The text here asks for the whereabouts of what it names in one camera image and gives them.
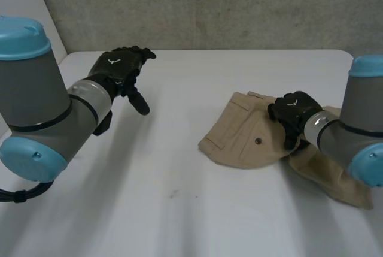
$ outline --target robotic hand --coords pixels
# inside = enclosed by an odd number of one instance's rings
[[[299,91],[277,98],[268,113],[284,127],[286,149],[293,149],[303,134],[355,179],[383,186],[382,99],[383,56],[361,56],[349,72],[340,117]]]
[[[135,83],[143,64],[154,58],[137,46],[105,52],[85,79],[66,90],[42,25],[0,16],[0,113],[12,132],[1,144],[0,159],[20,177],[41,182],[28,191],[0,189],[0,202],[44,193],[87,139],[109,128],[116,97],[127,96],[147,115]]]

